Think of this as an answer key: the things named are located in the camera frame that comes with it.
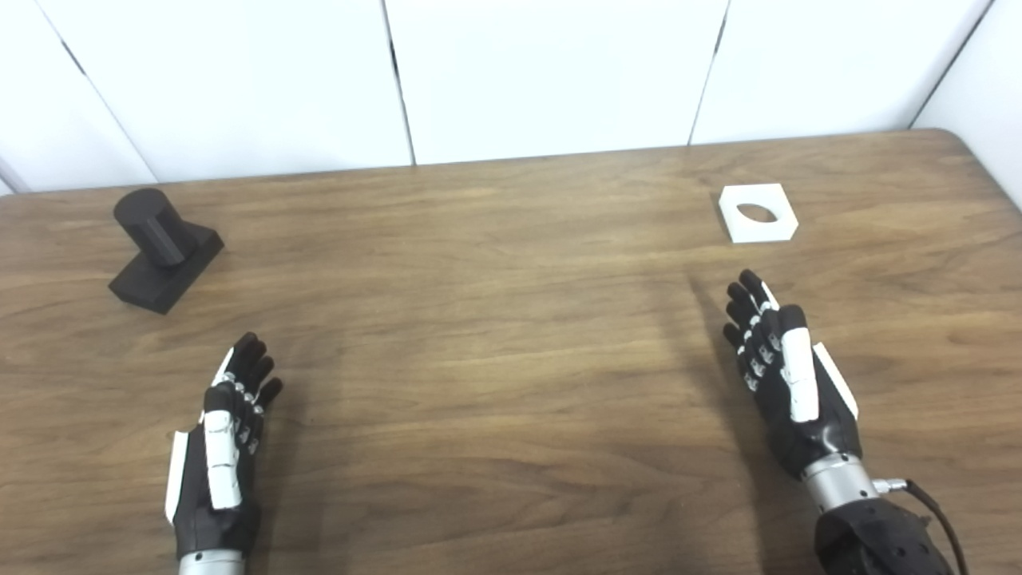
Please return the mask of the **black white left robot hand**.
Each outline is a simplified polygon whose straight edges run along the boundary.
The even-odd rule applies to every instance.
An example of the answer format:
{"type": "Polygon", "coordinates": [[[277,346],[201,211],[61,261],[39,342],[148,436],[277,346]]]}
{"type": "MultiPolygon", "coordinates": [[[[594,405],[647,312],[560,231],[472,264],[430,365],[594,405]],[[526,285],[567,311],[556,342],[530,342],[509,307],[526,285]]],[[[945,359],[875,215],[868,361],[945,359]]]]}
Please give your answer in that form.
{"type": "Polygon", "coordinates": [[[179,560],[211,552],[245,559],[256,546],[256,452],[267,409],[283,390],[274,366],[267,344],[245,332],[205,390],[197,425],[175,433],[164,510],[179,560]]]}

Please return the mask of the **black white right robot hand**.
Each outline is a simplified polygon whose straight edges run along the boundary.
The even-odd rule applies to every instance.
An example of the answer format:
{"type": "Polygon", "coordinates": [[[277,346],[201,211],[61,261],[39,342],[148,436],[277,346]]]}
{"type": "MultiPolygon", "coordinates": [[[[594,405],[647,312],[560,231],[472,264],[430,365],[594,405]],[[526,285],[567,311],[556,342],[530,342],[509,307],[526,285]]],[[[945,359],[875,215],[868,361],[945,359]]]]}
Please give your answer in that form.
{"type": "Polygon", "coordinates": [[[778,304],[750,269],[727,285],[727,297],[723,336],[782,469],[798,479],[827,456],[864,456],[857,401],[825,347],[812,343],[802,307],[778,304]]]}

